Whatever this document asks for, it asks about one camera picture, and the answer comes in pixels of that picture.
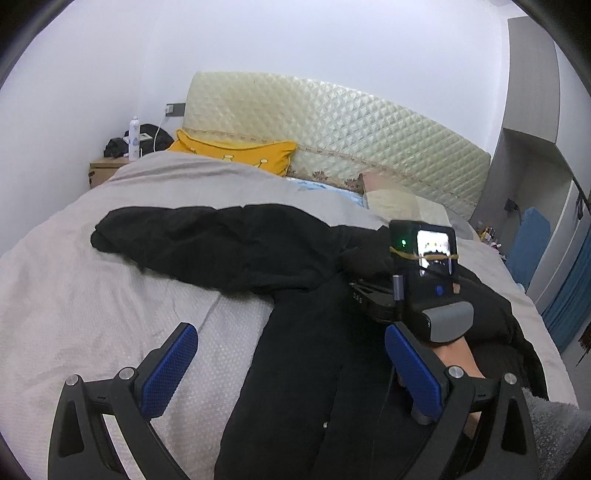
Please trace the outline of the person's right hand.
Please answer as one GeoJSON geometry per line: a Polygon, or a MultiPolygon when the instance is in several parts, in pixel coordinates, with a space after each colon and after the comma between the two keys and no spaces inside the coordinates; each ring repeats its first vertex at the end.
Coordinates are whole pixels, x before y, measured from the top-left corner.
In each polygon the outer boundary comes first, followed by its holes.
{"type": "MultiPolygon", "coordinates": [[[[464,337],[448,344],[431,346],[431,349],[447,367],[459,366],[472,378],[485,378],[464,337]]],[[[470,439],[473,439],[475,436],[480,417],[480,412],[473,412],[469,415],[465,423],[464,433],[470,439]]]]}

